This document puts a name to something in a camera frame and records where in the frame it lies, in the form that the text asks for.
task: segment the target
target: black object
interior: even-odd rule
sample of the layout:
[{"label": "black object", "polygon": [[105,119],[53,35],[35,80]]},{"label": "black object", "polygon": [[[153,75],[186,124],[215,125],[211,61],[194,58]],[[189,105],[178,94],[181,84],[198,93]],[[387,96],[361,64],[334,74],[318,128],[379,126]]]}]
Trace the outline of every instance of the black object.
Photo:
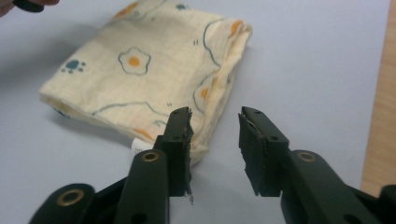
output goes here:
[{"label": "black object", "polygon": [[169,197],[191,195],[190,120],[187,107],[175,110],[154,149],[134,156],[126,178],[97,193],[86,184],[62,187],[30,223],[168,224]]},{"label": "black object", "polygon": [[44,10],[44,6],[32,3],[29,0],[14,0],[12,3],[16,7],[28,12],[42,12]]},{"label": "black object", "polygon": [[396,186],[377,199],[353,189],[318,154],[289,150],[289,140],[261,111],[242,107],[239,147],[256,195],[278,197],[288,224],[396,223]]}]

